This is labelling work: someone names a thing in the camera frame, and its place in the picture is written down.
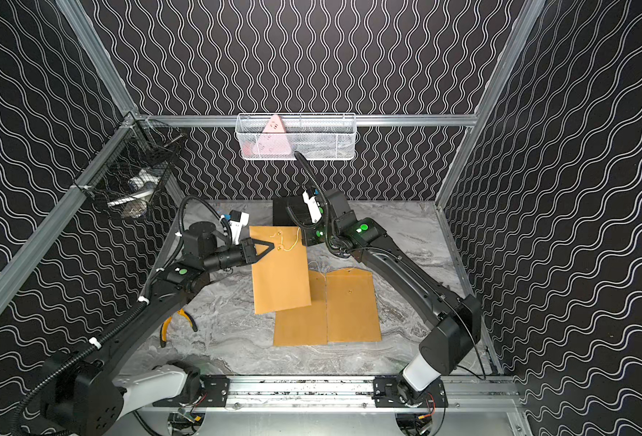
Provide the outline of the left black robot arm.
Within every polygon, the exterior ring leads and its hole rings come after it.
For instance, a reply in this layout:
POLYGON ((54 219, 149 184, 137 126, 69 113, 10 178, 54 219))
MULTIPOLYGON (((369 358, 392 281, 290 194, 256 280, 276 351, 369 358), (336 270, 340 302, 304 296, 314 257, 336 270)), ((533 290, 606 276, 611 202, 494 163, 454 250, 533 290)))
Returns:
POLYGON ((57 352, 43 363, 39 383, 16 406, 11 432, 25 435, 24 414, 37 401, 44 419, 61 435, 103 435, 142 403, 128 386, 114 383, 127 359, 170 316, 210 284, 212 274, 253 265, 275 245, 254 238, 234 241, 231 221, 200 199, 214 216, 186 226, 184 214, 195 196, 185 197, 177 212, 179 241, 174 253, 148 281, 134 305, 119 319, 74 352, 57 352))

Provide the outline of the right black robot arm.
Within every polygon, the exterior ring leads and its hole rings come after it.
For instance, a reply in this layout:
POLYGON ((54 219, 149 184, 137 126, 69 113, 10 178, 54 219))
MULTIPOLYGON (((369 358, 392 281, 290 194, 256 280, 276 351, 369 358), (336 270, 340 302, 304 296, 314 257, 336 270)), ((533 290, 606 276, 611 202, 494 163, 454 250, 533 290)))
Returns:
POLYGON ((477 348, 481 339, 481 304, 475 296, 462 297, 430 276, 376 220, 357 218, 343 193, 325 190, 304 154, 296 151, 294 158, 313 185, 306 192, 320 198, 320 217, 305 223, 291 207, 287 208, 288 216, 321 239, 333 256, 353 258, 392 285, 430 329, 417 355, 395 382, 400 401, 411 406, 422 403, 430 385, 451 374, 477 348))

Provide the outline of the brown file bag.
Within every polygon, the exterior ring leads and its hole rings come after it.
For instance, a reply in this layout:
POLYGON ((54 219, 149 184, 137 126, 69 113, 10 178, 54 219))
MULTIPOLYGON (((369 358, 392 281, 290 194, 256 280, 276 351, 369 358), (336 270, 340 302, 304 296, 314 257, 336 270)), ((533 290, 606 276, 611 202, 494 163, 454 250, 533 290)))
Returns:
POLYGON ((255 314, 311 305, 308 253, 301 230, 291 226, 252 226, 250 236, 275 243, 275 250, 252 265, 255 314))
POLYGON ((382 341, 371 272, 346 268, 327 274, 326 312, 330 343, 382 341))
POLYGON ((275 347, 328 344, 326 277, 310 272, 311 305, 276 313, 275 347))

